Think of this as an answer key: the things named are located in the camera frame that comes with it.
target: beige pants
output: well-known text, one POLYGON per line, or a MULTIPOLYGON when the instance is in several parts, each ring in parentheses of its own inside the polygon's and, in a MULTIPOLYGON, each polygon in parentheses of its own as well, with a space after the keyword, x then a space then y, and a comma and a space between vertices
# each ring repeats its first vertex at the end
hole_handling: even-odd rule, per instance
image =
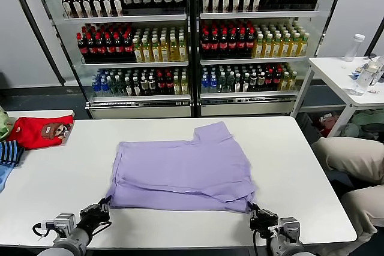
POLYGON ((384 144, 348 137, 321 138, 312 145, 325 171, 338 170, 377 185, 349 192, 341 198, 358 238, 352 243, 324 247, 322 256, 346 256, 384 227, 384 144))

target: white side table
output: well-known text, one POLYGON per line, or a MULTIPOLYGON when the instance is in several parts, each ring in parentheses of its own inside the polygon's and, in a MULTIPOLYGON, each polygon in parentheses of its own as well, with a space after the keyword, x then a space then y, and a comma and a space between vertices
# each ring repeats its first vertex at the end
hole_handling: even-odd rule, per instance
POLYGON ((290 114, 292 117, 297 116, 314 73, 346 103, 346 108, 328 137, 339 135, 341 128, 348 123, 356 110, 377 109, 384 106, 384 83, 377 83, 368 88, 369 91, 378 91, 376 94, 366 92, 362 96, 356 96, 349 94, 347 91, 353 88, 355 84, 355 80, 351 76, 352 72, 357 67, 367 63, 368 58, 356 57, 353 62, 345 62, 342 58, 310 58, 309 61, 310 69, 305 76, 298 98, 293 106, 290 114))

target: red t-shirt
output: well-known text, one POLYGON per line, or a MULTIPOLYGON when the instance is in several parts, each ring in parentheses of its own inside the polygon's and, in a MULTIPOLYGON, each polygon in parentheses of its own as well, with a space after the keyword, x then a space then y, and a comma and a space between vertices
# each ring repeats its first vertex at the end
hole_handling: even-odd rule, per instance
POLYGON ((20 117, 7 140, 17 140, 26 150, 60 145, 73 126, 73 116, 59 118, 20 117))

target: shelf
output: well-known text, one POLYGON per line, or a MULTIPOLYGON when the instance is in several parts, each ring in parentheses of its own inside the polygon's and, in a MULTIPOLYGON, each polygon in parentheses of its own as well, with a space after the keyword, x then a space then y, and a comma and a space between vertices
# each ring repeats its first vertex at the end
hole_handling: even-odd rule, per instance
POLYGON ((252 18, 287 18, 287 17, 314 17, 320 14, 319 10, 311 11, 259 11, 237 13, 200 13, 200 19, 252 19, 252 18))
POLYGON ((201 100, 234 99, 234 98, 266 98, 266 97, 295 97, 297 91, 257 91, 230 93, 202 93, 201 100))
POLYGON ((130 96, 130 97, 93 97, 92 104, 129 104, 132 102, 174 102, 190 101, 191 95, 152 95, 152 96, 130 96))
POLYGON ((139 68, 139 67, 169 67, 169 66, 188 66, 188 61, 175 61, 175 62, 144 62, 144 63, 91 63, 81 64, 83 67, 94 68, 139 68))
POLYGON ((301 62, 306 60, 305 56, 277 57, 277 58, 240 58, 240 59, 213 59, 200 60, 201 65, 229 65, 229 64, 253 64, 270 62, 301 62))
POLYGON ((73 24, 86 23, 112 23, 112 22, 153 22, 153 21, 180 21, 186 20, 186 14, 159 14, 159 15, 134 15, 113 17, 84 17, 65 18, 64 21, 73 24))

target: display cooler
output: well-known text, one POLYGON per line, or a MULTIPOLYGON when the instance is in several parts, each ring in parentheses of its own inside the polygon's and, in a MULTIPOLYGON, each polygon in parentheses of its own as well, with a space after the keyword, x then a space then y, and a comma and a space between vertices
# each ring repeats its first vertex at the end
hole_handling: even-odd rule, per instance
POLYGON ((336 3, 104 1, 25 0, 53 60, 73 69, 95 119, 290 113, 336 3), (266 80, 258 84, 261 71, 266 80))

